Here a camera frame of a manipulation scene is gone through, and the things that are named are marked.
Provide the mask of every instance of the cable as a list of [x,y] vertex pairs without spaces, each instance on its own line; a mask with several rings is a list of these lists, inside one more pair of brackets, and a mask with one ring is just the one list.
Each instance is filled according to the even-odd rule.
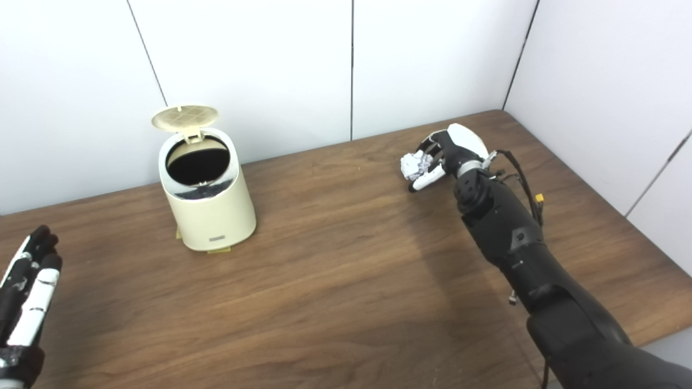
[[509,160],[509,162],[514,166],[516,169],[517,173],[519,174],[519,182],[521,183],[522,188],[524,189],[524,193],[526,193],[526,196],[529,198],[529,207],[531,208],[531,215],[534,217],[534,219],[538,222],[538,225],[543,227],[543,208],[539,207],[538,204],[536,203],[536,199],[534,199],[534,195],[531,193],[531,188],[529,188],[529,182],[526,180],[526,176],[524,175],[524,172],[521,170],[521,166],[519,165],[519,161],[514,158],[514,155],[506,150],[496,150],[498,154],[504,155],[505,158]]
[[516,178],[517,181],[519,181],[519,184],[521,184],[521,178],[519,177],[519,174],[516,174],[516,173],[512,173],[512,174],[510,174],[509,176],[507,176],[507,177],[501,179],[500,182],[501,182],[501,183],[504,183],[505,181],[507,181],[507,180],[509,180],[509,179],[512,179],[512,178]]
[[545,359],[545,365],[543,366],[543,383],[540,385],[540,389],[548,388],[548,376],[550,375],[550,368],[548,367],[548,359]]

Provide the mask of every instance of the wood grain surface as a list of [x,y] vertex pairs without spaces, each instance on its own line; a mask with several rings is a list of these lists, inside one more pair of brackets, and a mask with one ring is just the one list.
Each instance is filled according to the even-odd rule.
[[513,151],[545,194],[551,250],[636,344],[692,325],[692,279],[489,111],[245,165],[258,227],[230,253],[176,241],[159,185],[0,218],[3,265],[39,224],[60,237],[36,388],[538,387],[526,314],[464,230],[451,178],[410,194],[399,172],[453,122]]

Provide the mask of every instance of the cream trash can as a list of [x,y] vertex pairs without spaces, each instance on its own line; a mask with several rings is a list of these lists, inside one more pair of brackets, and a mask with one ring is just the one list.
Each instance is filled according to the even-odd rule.
[[158,172],[183,243],[196,251],[229,247],[257,225],[233,142],[208,127],[217,116],[212,107],[181,105],[152,118],[176,133],[161,147]]

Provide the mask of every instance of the open lid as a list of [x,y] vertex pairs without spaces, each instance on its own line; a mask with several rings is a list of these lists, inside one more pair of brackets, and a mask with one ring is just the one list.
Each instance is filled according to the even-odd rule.
[[219,116],[219,112],[205,105],[177,105],[159,111],[152,118],[154,127],[169,132],[180,132],[187,143],[202,141],[199,131],[209,127]]

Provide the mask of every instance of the lid hinge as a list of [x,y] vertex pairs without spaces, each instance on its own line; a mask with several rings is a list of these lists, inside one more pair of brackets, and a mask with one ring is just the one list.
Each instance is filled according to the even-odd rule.
[[186,128],[182,133],[188,145],[199,143],[204,139],[204,135],[202,135],[202,131],[198,127]]

